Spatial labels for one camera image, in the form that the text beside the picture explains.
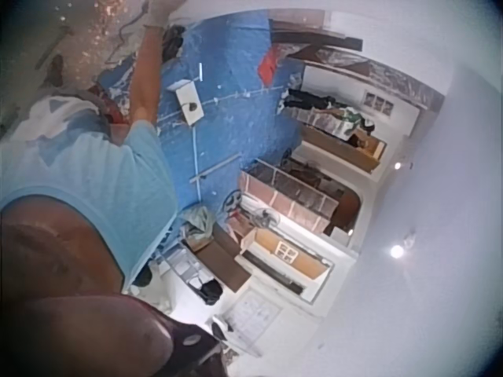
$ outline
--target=floor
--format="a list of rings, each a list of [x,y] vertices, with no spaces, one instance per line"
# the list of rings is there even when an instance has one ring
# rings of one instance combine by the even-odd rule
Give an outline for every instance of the floor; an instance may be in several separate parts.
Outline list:
[[[276,116],[276,107],[291,75],[299,75],[303,65],[294,60],[281,62],[272,86],[264,87],[257,69],[270,46],[266,12],[222,16],[190,28],[184,36],[182,55],[163,68],[166,88],[180,79],[198,78],[202,64],[203,81],[195,82],[205,113],[195,127],[199,171],[242,154],[201,181],[202,202],[215,213],[237,188],[241,167],[255,158],[278,163],[285,150],[300,141],[296,122]],[[100,77],[111,96],[126,108],[131,65],[132,60],[125,60]],[[189,183],[196,175],[193,133],[175,95],[167,90],[162,92],[158,125],[179,207],[197,203],[196,185]]]
[[[127,104],[132,60],[101,73],[114,65],[106,64],[106,60],[119,45],[119,29],[140,11],[141,2],[135,0],[17,2],[9,19],[2,23],[2,114],[10,115],[16,107],[29,103],[55,53],[64,56],[66,85],[86,89],[99,80],[111,89],[113,97]],[[298,75],[303,66],[295,61],[280,62],[270,88],[263,87],[257,74],[270,48],[267,18],[267,12],[251,12],[193,25],[185,33],[180,59],[164,67],[163,87],[167,87],[179,79],[196,78],[199,63],[203,65],[204,81],[196,82],[206,114],[196,125],[199,170],[242,153],[241,159],[202,182],[202,200],[215,211],[237,187],[240,167],[257,157],[276,163],[286,148],[299,143],[295,123],[284,116],[276,117],[275,109],[290,76]],[[73,35],[63,39],[44,65],[35,70],[35,62],[62,25],[70,25]],[[124,29],[124,35],[134,39],[134,29]],[[184,208],[198,199],[195,185],[189,183],[195,175],[192,133],[183,123],[174,95],[167,91],[160,105],[160,127],[179,207]]]

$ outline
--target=recessed light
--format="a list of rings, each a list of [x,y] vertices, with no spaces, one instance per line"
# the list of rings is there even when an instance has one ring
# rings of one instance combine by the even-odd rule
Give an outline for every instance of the recessed light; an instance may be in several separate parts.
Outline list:
[[[393,257],[395,259],[399,259],[399,258],[403,257],[404,254],[405,254],[405,250],[400,245],[394,245],[390,250],[391,257]]]

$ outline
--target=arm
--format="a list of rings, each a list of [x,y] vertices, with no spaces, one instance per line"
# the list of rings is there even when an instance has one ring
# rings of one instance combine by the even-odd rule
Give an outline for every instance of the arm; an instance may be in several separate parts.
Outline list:
[[[150,0],[133,81],[130,88],[130,123],[147,120],[155,125],[160,99],[160,69],[163,58],[163,34],[169,16],[185,0]]]
[[[146,27],[130,88],[130,124],[137,120],[157,122],[162,45],[163,29]]]

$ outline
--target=white glove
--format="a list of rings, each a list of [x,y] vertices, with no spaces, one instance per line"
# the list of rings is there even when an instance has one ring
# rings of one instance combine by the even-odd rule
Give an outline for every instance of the white glove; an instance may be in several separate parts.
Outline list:
[[[170,15],[185,2],[186,0],[149,0],[149,15],[145,26],[165,28]]]

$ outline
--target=blue waterproofing membrane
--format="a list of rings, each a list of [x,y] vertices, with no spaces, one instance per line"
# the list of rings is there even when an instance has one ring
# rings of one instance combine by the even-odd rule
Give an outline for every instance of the blue waterproofing membrane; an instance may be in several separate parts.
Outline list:
[[[204,106],[204,117],[196,124],[199,172],[241,152],[242,157],[200,181],[202,203],[218,213],[223,200],[238,185],[240,169],[254,159],[278,163],[287,148],[300,143],[298,123],[286,115],[276,115],[281,93],[290,75],[303,71],[297,60],[279,64],[273,85],[264,88],[258,67],[271,47],[266,12],[238,13],[194,25],[184,34],[182,55],[163,67],[162,87],[180,79],[195,79],[203,65],[203,81],[196,88]],[[132,60],[113,71],[104,72],[100,83],[112,88],[114,99],[129,95]],[[174,93],[161,94],[158,126],[166,159],[171,167],[179,208],[198,202],[193,155],[193,135],[184,123]]]

